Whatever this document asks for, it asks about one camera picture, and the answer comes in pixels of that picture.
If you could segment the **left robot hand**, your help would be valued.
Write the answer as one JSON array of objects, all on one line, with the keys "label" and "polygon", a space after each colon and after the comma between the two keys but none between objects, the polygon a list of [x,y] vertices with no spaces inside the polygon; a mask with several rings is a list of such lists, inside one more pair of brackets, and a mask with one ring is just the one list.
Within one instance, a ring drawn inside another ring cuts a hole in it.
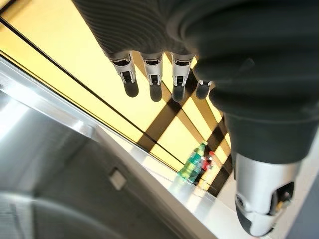
[{"label": "left robot hand", "polygon": [[267,235],[319,126],[316,0],[76,0],[109,59],[196,55],[197,95],[223,112],[242,228]]}]

